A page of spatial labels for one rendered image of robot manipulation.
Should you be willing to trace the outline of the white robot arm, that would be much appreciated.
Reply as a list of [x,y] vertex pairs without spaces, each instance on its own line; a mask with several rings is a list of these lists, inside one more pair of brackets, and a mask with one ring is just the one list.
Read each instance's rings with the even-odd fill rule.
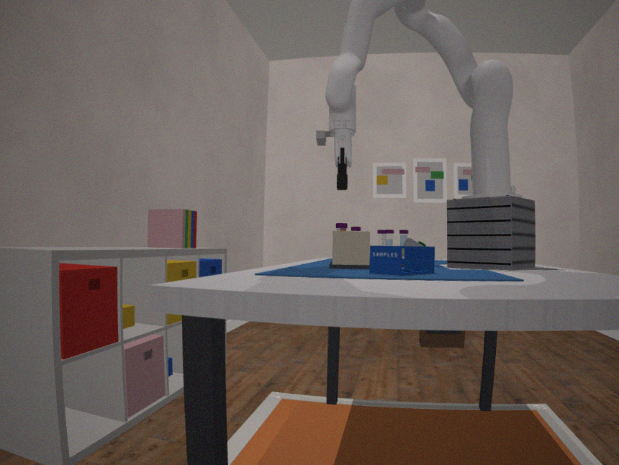
[[523,198],[515,194],[516,188],[510,183],[507,130],[513,94],[510,70],[498,60],[477,65],[457,27],[447,17],[432,13],[425,0],[351,1],[340,54],[327,80],[329,131],[316,130],[317,146],[325,145],[326,137],[334,136],[330,133],[336,130],[356,132],[356,75],[366,63],[374,20],[392,7],[398,20],[422,35],[442,57],[462,99],[473,109],[470,123],[473,195],[462,199],[506,195]]

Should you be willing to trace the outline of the blue tube rack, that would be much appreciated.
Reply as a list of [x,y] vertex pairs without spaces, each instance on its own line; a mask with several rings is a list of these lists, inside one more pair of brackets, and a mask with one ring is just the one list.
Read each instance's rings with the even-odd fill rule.
[[[402,248],[405,249],[405,258],[402,258]],[[402,259],[411,259],[411,261]],[[402,269],[401,273],[402,264],[404,264],[405,267]],[[434,268],[434,247],[370,245],[369,273],[371,274],[389,274],[398,276],[431,274],[434,273]]]

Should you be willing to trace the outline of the blue flat mat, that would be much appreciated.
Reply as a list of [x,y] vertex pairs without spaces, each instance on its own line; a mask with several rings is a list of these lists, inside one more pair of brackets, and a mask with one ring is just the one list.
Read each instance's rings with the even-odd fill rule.
[[[305,263],[297,266],[280,268],[272,271],[260,272],[259,276],[293,276],[336,279],[389,279],[389,280],[427,280],[427,281],[524,281],[523,279],[490,272],[489,270],[468,270],[438,268],[431,274],[389,275],[365,274],[369,269],[330,268],[332,258],[322,261]],[[461,272],[461,273],[459,273]],[[488,273],[490,272],[490,273]],[[457,274],[459,273],[459,274]],[[488,274],[487,274],[488,273]],[[363,274],[363,275],[362,275]],[[455,275],[454,275],[455,274]],[[376,277],[376,278],[369,278]]]

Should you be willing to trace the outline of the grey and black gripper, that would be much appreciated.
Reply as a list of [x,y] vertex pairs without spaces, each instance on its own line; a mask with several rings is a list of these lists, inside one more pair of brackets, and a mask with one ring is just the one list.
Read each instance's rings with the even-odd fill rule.
[[[334,135],[332,137],[334,137],[335,139],[335,149],[334,149],[335,165],[338,168],[337,190],[347,190],[347,187],[348,187],[348,175],[346,175],[347,167],[350,168],[352,164],[351,137],[353,137],[355,133],[349,130],[336,130],[335,132],[330,133],[330,135],[331,136]],[[340,156],[339,156],[339,148],[340,148]],[[350,166],[349,166],[349,162],[350,162]]]

